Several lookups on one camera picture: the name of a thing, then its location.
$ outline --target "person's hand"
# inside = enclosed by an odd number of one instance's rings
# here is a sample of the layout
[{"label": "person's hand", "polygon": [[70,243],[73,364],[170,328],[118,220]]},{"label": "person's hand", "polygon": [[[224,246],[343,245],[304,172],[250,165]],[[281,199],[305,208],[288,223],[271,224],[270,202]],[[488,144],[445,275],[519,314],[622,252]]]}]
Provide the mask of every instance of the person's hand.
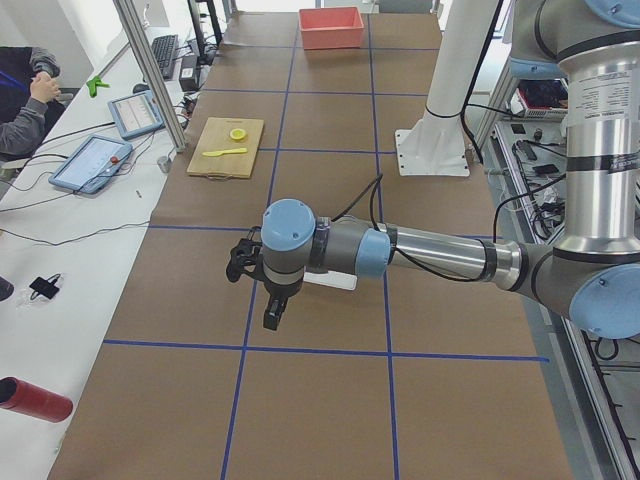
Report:
[{"label": "person's hand", "polygon": [[58,82],[46,72],[39,72],[31,82],[29,89],[31,90],[31,97],[42,103],[50,102],[60,95]]}]

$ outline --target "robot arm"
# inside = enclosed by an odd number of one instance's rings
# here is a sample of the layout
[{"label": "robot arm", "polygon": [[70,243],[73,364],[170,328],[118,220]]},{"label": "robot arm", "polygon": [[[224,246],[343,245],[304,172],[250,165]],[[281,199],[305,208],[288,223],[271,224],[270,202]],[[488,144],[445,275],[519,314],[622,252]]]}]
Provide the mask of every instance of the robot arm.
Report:
[{"label": "robot arm", "polygon": [[227,267],[231,281],[246,274],[264,282],[265,327],[277,328],[305,269],[379,277],[395,264],[491,281],[601,337],[640,333],[640,4],[519,0],[515,15],[512,56],[533,78],[540,65],[559,62],[569,79],[563,238],[553,247],[494,244],[352,218],[332,223],[300,201],[281,200],[264,214],[262,242],[243,239]]}]

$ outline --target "yellow knife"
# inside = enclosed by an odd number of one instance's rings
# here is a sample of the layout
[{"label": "yellow knife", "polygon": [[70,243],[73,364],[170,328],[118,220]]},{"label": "yellow knife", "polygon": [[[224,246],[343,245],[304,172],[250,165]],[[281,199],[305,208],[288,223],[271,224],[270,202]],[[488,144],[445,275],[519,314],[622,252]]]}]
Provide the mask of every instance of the yellow knife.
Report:
[{"label": "yellow knife", "polygon": [[205,157],[219,157],[220,155],[226,155],[228,153],[247,153],[247,149],[242,148],[231,148],[229,150],[215,150],[213,152],[202,152],[202,155]]}]

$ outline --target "green clip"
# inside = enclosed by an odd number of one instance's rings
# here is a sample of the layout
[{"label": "green clip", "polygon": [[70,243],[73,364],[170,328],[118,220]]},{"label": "green clip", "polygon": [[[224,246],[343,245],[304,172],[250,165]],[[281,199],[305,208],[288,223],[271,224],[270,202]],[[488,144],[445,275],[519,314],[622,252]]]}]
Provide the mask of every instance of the green clip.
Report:
[{"label": "green clip", "polygon": [[109,84],[104,83],[100,77],[96,75],[87,82],[87,87],[89,87],[89,96],[93,98],[98,95],[98,87],[109,87]]}]

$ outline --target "black box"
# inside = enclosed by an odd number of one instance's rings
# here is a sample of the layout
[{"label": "black box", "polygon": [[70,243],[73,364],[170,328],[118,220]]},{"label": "black box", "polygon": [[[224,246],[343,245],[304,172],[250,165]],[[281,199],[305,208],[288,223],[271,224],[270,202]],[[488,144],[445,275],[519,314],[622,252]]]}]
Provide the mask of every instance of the black box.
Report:
[{"label": "black box", "polygon": [[199,88],[200,65],[196,55],[187,55],[182,58],[180,65],[180,88],[183,92],[195,92]]}]

